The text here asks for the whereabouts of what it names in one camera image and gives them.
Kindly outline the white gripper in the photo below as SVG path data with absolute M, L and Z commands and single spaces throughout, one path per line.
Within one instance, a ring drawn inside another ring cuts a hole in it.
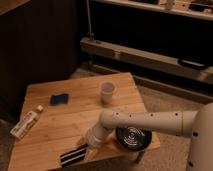
M 106 129 L 100 123 L 96 123 L 87 131 L 86 139 L 83 136 L 79 139 L 78 145 L 87 143 L 90 146 L 86 150 L 86 160 L 92 160 L 97 155 L 98 150 L 96 148 L 100 148 L 111 133 L 111 129 Z

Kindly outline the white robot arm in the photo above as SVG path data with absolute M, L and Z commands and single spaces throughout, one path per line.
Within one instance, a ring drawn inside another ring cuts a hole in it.
M 84 142 L 99 149 L 117 127 L 133 126 L 147 131 L 191 139 L 186 171 L 213 171 L 213 103 L 198 111 L 125 113 L 105 110 L 86 132 Z

